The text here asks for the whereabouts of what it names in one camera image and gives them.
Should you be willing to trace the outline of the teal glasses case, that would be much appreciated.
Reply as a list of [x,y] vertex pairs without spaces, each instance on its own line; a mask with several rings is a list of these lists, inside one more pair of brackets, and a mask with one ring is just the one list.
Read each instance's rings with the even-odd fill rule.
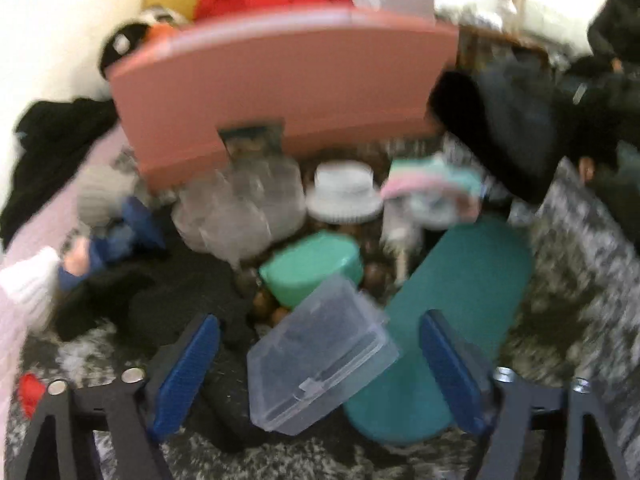
[[495,359],[532,276],[527,234],[495,217],[448,230],[385,308],[400,358],[344,405],[352,426],[391,445],[426,440],[451,425],[420,347],[420,319],[439,310],[456,333]]

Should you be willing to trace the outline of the clear plastic box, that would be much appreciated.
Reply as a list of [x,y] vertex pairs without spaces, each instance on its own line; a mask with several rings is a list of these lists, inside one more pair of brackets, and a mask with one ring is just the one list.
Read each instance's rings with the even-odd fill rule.
[[297,436],[339,408],[400,357],[386,314],[336,274],[247,353],[250,420]]

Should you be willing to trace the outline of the red paper piece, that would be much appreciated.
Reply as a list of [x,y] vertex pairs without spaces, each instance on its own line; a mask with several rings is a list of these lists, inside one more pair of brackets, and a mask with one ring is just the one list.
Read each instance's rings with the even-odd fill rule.
[[37,405],[47,391],[46,385],[34,374],[24,374],[18,382],[18,400],[21,408],[28,419],[35,415]]

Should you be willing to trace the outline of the blue doll figure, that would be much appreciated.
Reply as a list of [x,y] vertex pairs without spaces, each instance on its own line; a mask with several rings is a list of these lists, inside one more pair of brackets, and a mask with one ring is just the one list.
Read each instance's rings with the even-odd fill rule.
[[78,236],[58,266],[58,287],[69,292],[91,274],[129,257],[134,248],[165,249],[152,211],[134,196],[122,203],[118,221],[103,235]]

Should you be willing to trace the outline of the green oval case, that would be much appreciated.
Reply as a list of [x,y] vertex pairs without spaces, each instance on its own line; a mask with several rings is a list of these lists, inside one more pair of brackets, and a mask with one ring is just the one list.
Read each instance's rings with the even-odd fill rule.
[[364,265],[353,237],[321,231],[277,252],[258,273],[282,307],[296,308],[334,274],[358,285],[363,279]]

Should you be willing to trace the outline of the pastel striped cloth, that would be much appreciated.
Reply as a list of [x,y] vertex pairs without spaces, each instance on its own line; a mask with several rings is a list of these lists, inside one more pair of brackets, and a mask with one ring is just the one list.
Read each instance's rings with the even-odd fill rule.
[[485,191],[476,170],[451,165],[437,153],[421,159],[395,159],[380,193],[383,200],[397,200],[419,226],[442,231],[475,222]]

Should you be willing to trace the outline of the clear plastic jar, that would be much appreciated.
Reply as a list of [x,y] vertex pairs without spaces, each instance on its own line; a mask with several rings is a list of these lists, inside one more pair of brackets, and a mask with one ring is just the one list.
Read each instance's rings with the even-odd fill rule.
[[179,191],[171,218],[186,246],[237,268],[303,227],[298,163],[267,157],[194,180]]

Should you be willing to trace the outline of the grey sock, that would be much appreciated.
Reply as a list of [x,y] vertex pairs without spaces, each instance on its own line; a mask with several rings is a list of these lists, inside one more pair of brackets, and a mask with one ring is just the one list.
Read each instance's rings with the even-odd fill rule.
[[78,174],[77,214],[90,229],[105,228],[122,216],[122,204],[136,187],[134,174],[111,166],[89,166]]

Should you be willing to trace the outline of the black clothing pile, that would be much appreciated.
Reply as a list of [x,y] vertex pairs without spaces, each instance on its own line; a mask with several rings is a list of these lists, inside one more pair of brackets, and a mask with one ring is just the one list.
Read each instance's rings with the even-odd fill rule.
[[14,130],[22,154],[14,166],[11,192],[1,213],[5,248],[21,227],[64,188],[93,144],[117,121],[113,100],[36,101],[26,108]]

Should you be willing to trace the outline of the pink cardboard box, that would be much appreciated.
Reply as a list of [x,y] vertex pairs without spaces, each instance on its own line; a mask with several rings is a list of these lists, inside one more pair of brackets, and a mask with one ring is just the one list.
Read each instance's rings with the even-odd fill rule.
[[423,138],[425,105],[457,57],[458,30],[351,6],[216,18],[155,40],[107,73],[152,190],[223,167],[229,128],[282,122],[291,155]]

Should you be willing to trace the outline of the panda plush toy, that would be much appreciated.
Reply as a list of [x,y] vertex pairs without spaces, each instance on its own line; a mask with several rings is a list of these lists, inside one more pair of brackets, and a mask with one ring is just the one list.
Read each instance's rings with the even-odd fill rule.
[[107,79],[107,71],[122,58],[139,49],[157,36],[169,35],[174,29],[189,24],[182,14],[166,6],[150,6],[134,20],[116,28],[104,41],[100,58],[99,72]]

